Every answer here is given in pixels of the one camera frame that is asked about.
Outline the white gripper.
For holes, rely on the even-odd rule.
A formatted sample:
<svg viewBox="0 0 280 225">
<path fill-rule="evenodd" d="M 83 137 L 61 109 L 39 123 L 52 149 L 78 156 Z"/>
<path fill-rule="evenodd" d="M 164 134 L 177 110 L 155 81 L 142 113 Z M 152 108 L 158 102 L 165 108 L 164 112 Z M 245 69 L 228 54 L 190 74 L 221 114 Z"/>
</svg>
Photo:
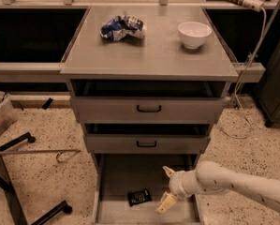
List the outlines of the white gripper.
<svg viewBox="0 0 280 225">
<path fill-rule="evenodd" d="M 189 198 L 195 192 L 196 176 L 193 171 L 176 172 L 172 168 L 163 166 L 165 174 L 169 178 L 169 190 L 171 193 L 165 192 L 160 199 L 160 203 L 156 208 L 158 214 L 163 214 L 171 209 L 179 199 Z"/>
</svg>

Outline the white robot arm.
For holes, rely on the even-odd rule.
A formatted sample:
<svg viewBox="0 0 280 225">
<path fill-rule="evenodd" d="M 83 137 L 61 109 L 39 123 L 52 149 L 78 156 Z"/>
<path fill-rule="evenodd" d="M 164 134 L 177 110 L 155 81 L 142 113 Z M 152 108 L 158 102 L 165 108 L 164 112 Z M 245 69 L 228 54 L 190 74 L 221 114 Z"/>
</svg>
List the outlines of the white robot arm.
<svg viewBox="0 0 280 225">
<path fill-rule="evenodd" d="M 169 178 L 169 192 L 165 192 L 156 208 L 165 213 L 179 199 L 192 195 L 219 195 L 232 190 L 280 213 L 280 180 L 234 172 L 212 161 L 201 162 L 191 171 L 174 171 L 164 166 Z"/>
</svg>

